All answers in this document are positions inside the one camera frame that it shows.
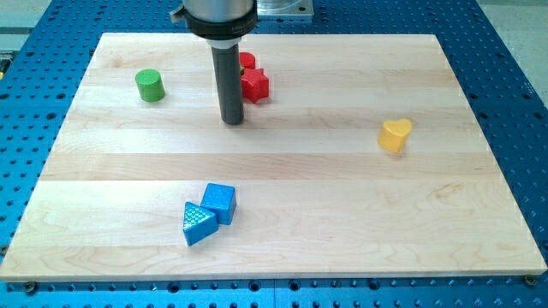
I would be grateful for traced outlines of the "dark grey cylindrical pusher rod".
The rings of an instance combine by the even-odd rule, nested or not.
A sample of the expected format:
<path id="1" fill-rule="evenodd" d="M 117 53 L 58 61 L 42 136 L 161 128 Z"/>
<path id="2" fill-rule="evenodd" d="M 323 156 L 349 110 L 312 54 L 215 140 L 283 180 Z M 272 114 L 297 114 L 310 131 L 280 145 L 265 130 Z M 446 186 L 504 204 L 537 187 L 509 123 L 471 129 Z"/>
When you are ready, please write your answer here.
<path id="1" fill-rule="evenodd" d="M 211 48 L 220 116 L 229 125 L 244 118 L 238 44 L 228 49 Z"/>

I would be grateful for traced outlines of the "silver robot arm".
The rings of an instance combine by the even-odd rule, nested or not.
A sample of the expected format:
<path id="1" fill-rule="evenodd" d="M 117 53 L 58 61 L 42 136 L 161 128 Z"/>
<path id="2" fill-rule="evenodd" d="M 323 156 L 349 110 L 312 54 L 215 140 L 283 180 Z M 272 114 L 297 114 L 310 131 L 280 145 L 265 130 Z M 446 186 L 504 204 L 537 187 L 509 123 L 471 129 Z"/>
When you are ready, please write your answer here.
<path id="1" fill-rule="evenodd" d="M 191 33 L 211 46 L 221 119 L 229 125 L 240 124 L 244 111 L 239 42 L 256 27 L 257 2 L 182 0 L 170 18 L 174 23 L 185 21 Z"/>

